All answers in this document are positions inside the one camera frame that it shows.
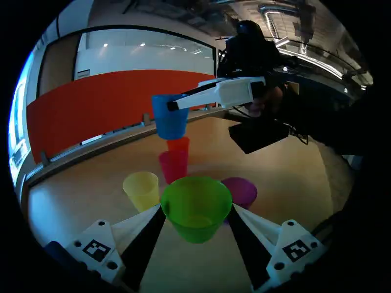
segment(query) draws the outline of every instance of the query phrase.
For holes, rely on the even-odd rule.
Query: glass wall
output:
[[[214,75],[213,49],[170,34],[110,29],[81,37],[74,79],[126,70],[164,69]]]
[[[8,154],[9,166],[14,184],[16,183],[21,165],[30,151],[30,146],[28,146],[26,142],[27,133],[23,129],[23,119],[25,119],[24,99],[26,81],[33,58],[34,54],[31,52],[19,77],[9,118]]]

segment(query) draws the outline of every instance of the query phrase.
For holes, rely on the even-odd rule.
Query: ceiling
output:
[[[283,49],[331,65],[359,84],[372,84],[357,45],[319,0],[129,0],[124,13],[130,9],[184,22],[216,38],[234,35],[235,20],[252,20],[270,40],[288,37]]]

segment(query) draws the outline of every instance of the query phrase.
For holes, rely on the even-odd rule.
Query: pink cup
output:
[[[159,163],[167,184],[186,176],[187,157],[187,152],[179,150],[169,150],[159,155]]]
[[[249,209],[257,198],[257,188],[249,180],[240,177],[230,177],[221,181],[231,192],[232,202]]]

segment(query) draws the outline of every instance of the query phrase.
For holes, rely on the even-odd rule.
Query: plastic cup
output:
[[[159,179],[151,172],[136,172],[125,178],[122,188],[139,212],[159,203]]]
[[[163,139],[178,139],[186,132],[189,109],[169,111],[167,102],[182,98],[183,95],[152,96],[153,116],[156,122],[157,134]]]
[[[189,153],[190,139],[186,136],[179,139],[167,140],[167,146],[169,150],[182,150]]]
[[[249,209],[257,198],[257,187],[247,179],[230,177],[221,182],[229,189],[232,202],[244,209]]]
[[[186,152],[179,150],[169,150],[159,155],[159,163],[167,184],[187,175],[187,157]]]
[[[231,210],[228,188],[211,177],[189,176],[170,184],[162,195],[163,212],[190,243],[211,239]]]

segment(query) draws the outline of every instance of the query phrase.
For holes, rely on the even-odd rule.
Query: hand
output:
[[[259,117],[262,112],[277,114],[282,102],[282,90],[276,86],[266,92],[261,98],[254,98],[252,104],[247,106],[251,117]]]

